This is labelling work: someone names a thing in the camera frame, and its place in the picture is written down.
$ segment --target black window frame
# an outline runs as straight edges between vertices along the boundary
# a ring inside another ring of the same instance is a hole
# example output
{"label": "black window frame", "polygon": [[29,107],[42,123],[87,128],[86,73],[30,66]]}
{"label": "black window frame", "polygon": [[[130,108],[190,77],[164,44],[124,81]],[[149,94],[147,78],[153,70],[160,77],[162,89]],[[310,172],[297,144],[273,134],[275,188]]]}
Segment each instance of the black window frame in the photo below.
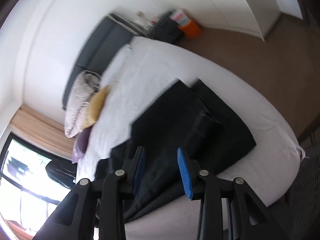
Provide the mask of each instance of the black window frame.
{"label": "black window frame", "polygon": [[56,155],[54,155],[52,153],[49,153],[49,152],[47,152],[47,151],[45,151],[43,149],[40,149],[39,147],[34,146],[31,143],[28,143],[27,141],[23,140],[19,136],[17,136],[14,133],[10,132],[10,134],[9,134],[7,140],[5,141],[4,146],[3,146],[2,150],[1,150],[1,153],[0,153],[0,167],[1,167],[1,170],[0,170],[0,181],[1,181],[1,178],[3,177],[10,184],[12,184],[15,187],[19,188],[21,191],[27,192],[27,193],[31,194],[32,196],[34,196],[34,197],[36,197],[38,199],[41,199],[43,201],[46,201],[48,203],[51,203],[51,204],[54,204],[54,205],[58,205],[60,203],[60,201],[48,198],[46,196],[42,196],[42,195],[36,194],[36,193],[26,189],[25,187],[23,187],[19,183],[15,182],[13,179],[9,178],[5,174],[3,174],[3,168],[4,168],[5,160],[7,159],[7,155],[8,155],[8,148],[9,148],[9,145],[10,145],[12,140],[17,141],[18,143],[22,144],[23,146],[29,148],[30,150],[32,150],[32,151],[34,151],[34,152],[36,152],[36,153],[38,153],[38,154],[40,154],[40,155],[42,155],[42,156],[44,156],[46,158],[49,158],[51,160],[65,160],[65,159],[63,159],[63,158],[61,158],[59,156],[56,156]]}

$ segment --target orange bin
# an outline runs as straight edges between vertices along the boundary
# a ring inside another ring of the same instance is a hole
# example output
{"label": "orange bin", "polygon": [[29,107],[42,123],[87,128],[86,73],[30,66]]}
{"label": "orange bin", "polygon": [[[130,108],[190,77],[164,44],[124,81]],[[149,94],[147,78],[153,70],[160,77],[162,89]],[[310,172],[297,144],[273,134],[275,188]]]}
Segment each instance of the orange bin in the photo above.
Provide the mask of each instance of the orange bin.
{"label": "orange bin", "polygon": [[185,26],[178,26],[180,30],[183,31],[184,35],[192,40],[195,37],[199,36],[202,32],[200,27],[196,24],[196,22],[193,19],[190,19],[190,22],[188,25]]}

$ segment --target white bed sheet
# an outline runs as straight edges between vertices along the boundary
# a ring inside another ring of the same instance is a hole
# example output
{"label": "white bed sheet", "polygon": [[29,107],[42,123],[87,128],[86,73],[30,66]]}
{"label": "white bed sheet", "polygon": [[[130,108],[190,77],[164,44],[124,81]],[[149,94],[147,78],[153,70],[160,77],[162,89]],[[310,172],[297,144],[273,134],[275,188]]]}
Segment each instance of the white bed sheet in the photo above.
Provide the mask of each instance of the white bed sheet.
{"label": "white bed sheet", "polygon": [[[136,37],[131,49],[91,131],[87,152],[78,163],[77,181],[94,179],[98,161],[130,137],[131,123],[177,79],[191,85],[199,78],[240,116],[257,143],[218,177],[244,178],[267,206],[287,191],[304,152],[290,126],[260,93],[221,66],[177,46]],[[180,197],[127,223],[127,239],[195,239],[199,207],[199,201]]]}

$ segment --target gray headboard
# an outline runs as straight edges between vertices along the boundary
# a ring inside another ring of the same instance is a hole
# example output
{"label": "gray headboard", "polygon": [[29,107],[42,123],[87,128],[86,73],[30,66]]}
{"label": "gray headboard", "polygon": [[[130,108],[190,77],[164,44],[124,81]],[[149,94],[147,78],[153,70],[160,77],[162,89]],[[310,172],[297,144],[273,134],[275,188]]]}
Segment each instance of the gray headboard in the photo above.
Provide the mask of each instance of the gray headboard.
{"label": "gray headboard", "polygon": [[128,22],[117,23],[111,18],[105,17],[87,40],[63,94],[62,108],[64,110],[67,107],[70,90],[77,75],[83,70],[90,70],[101,75],[117,51],[131,41],[134,34],[120,24],[129,26]]}

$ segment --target brown carpet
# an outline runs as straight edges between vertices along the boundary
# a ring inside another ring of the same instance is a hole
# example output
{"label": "brown carpet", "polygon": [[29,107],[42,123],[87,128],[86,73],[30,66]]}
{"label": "brown carpet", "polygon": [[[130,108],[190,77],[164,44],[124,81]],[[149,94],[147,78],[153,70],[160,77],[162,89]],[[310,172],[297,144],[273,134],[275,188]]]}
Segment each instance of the brown carpet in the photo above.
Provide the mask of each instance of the brown carpet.
{"label": "brown carpet", "polygon": [[177,42],[230,70],[264,95],[296,136],[320,112],[320,31],[282,15],[266,42],[224,30],[204,29]]}

